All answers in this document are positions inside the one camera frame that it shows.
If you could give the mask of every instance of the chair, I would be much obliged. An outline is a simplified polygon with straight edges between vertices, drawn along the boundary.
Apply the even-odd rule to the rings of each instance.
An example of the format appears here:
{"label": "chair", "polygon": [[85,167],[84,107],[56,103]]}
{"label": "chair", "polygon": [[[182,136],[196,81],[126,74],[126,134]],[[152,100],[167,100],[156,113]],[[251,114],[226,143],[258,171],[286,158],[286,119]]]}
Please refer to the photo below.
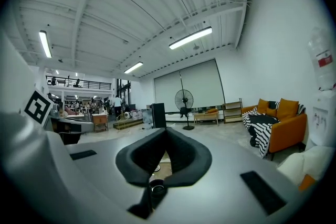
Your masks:
{"label": "chair", "polygon": [[124,127],[123,129],[126,129],[126,121],[127,121],[127,119],[125,118],[125,113],[121,113],[115,120],[117,121],[118,132],[120,131],[120,126],[122,126],[122,125]]}

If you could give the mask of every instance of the black speaker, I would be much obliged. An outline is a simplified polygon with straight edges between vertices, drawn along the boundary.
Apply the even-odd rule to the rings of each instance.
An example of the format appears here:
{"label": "black speaker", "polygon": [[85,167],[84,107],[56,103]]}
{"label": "black speaker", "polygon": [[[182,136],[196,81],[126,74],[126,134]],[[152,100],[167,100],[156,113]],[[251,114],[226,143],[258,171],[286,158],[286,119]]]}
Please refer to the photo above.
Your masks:
{"label": "black speaker", "polygon": [[152,115],[154,128],[166,128],[166,115],[164,103],[152,104]]}

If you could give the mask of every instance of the striped blanket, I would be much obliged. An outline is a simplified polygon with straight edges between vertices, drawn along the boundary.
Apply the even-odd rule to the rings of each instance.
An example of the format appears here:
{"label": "striped blanket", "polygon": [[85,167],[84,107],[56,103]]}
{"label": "striped blanket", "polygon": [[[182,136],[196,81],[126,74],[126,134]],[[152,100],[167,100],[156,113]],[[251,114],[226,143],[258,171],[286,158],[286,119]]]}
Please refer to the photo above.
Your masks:
{"label": "striped blanket", "polygon": [[[274,102],[274,105],[276,109],[278,109],[279,102]],[[302,104],[299,104],[297,115],[300,115],[305,110],[306,108]],[[243,123],[250,133],[255,134],[251,140],[255,140],[255,146],[259,148],[259,152],[262,158],[266,156],[269,149],[269,140],[272,132],[272,126],[278,122],[280,121],[277,118],[258,113],[257,108],[243,113]]]}

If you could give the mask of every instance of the white ceiling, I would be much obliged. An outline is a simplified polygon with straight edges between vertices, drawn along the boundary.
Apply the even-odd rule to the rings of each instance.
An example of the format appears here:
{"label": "white ceiling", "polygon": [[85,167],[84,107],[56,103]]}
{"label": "white ceiling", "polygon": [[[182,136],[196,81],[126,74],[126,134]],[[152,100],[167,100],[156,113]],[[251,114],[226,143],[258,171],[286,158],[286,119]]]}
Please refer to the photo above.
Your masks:
{"label": "white ceiling", "polygon": [[[30,65],[139,80],[195,55],[237,46],[246,1],[11,0],[4,27]],[[208,26],[211,35],[169,48]],[[47,32],[51,59],[43,52],[40,30]],[[138,61],[144,65],[123,73]]]}

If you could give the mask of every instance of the standing fan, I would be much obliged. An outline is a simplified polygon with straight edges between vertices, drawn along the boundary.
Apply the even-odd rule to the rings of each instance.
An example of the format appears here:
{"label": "standing fan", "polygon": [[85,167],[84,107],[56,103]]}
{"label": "standing fan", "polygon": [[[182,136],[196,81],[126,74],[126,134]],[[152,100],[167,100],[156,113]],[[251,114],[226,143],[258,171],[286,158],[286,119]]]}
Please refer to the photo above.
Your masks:
{"label": "standing fan", "polygon": [[183,117],[183,115],[187,117],[187,126],[184,126],[183,129],[192,130],[195,127],[192,125],[189,125],[188,113],[191,111],[191,107],[193,106],[193,103],[194,103],[194,98],[193,98],[193,95],[189,91],[183,89],[181,73],[180,73],[180,79],[181,79],[182,90],[176,93],[175,104],[180,111],[181,118]]}

